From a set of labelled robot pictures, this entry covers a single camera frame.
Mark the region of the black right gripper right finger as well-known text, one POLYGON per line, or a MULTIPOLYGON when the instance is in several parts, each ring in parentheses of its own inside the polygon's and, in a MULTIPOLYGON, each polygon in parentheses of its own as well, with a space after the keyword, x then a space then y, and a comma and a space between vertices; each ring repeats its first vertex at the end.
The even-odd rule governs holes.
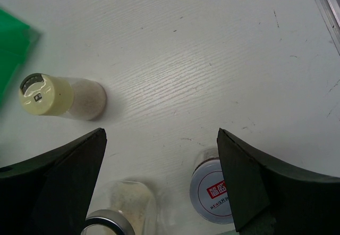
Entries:
POLYGON ((339 178, 262 152, 227 130, 217 136, 239 234, 339 234, 339 178))

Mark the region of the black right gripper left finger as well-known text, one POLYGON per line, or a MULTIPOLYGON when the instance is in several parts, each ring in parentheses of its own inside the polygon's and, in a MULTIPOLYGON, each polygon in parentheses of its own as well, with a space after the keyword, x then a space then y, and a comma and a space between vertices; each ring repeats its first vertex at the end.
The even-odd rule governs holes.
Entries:
POLYGON ((98 128, 1 168, 1 234, 80 234, 107 144, 98 128))

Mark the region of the white-lid spice jar red label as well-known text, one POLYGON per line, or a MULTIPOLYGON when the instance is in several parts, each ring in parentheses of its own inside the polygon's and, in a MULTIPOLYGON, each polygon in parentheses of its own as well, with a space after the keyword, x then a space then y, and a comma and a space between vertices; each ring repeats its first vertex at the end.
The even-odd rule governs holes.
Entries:
POLYGON ((194 209, 207 221, 217 224, 233 223, 217 148, 205 149, 197 156, 189 195, 194 209))

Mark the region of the glass jar white powder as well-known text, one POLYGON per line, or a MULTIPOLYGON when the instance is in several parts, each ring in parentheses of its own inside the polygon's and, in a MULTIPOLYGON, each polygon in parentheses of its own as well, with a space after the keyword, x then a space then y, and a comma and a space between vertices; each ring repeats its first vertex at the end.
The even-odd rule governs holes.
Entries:
POLYGON ((136 181, 114 181, 93 193, 82 234, 156 234, 153 192, 136 181))

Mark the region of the cream-cap white spice shaker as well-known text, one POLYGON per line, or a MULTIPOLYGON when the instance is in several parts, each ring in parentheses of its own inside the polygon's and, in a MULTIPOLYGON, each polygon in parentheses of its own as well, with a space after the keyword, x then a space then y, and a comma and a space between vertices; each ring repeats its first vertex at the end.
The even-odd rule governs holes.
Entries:
POLYGON ((32 115, 89 121, 102 114, 107 95, 92 80, 33 73, 21 82, 19 101, 32 115))

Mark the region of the green four-compartment plastic tray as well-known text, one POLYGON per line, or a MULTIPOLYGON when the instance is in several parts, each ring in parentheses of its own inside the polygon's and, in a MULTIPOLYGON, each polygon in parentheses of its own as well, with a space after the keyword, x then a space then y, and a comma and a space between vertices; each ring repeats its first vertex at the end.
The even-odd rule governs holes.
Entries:
POLYGON ((1 106, 29 61, 42 32, 1 9, 1 106))

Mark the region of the aluminium table edge rail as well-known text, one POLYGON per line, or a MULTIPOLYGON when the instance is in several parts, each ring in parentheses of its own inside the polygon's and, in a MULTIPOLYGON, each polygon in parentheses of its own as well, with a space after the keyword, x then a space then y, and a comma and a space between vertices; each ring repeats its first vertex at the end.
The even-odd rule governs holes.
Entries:
POLYGON ((315 0, 315 2, 339 53, 339 0, 315 0))

